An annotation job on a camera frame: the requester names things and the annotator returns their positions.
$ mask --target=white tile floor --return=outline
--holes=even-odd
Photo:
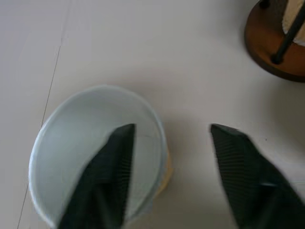
[[[63,100],[102,83],[155,107],[173,156],[170,186],[131,229],[235,228],[210,123],[252,136],[305,196],[305,84],[274,77],[247,55],[242,28],[255,2],[2,1],[1,228],[47,228],[26,192],[36,134]]]

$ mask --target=white paper cup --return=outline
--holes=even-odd
[[[36,211],[55,228],[82,170],[117,127],[137,126],[125,220],[150,206],[166,172],[167,145],[162,123],[137,94],[102,85],[60,105],[36,138],[29,164],[29,189]]]

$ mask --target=wooden base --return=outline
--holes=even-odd
[[[245,44],[254,61],[266,71],[287,80],[305,82],[305,47],[292,43],[282,63],[273,64],[270,60],[285,36],[282,19],[286,4],[284,0],[271,1],[267,9],[256,4],[245,27]]]

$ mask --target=paper towel holder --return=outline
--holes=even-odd
[[[287,2],[261,0],[253,7],[244,31],[245,45],[253,60],[269,73],[305,83],[305,47],[293,42],[305,22],[305,2],[284,34]]]

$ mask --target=black metal rod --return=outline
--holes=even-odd
[[[292,23],[288,33],[286,34],[286,36],[285,36],[284,40],[282,41],[280,47],[278,48],[277,52],[271,56],[272,63],[280,64],[283,61],[284,54],[286,53],[287,49],[291,45],[295,36],[299,32],[304,21],[305,21],[305,2],[303,3],[300,11],[298,12],[297,16],[295,17],[294,22]]]
[[[261,0],[259,6],[262,9],[267,9],[270,6],[270,0]]]

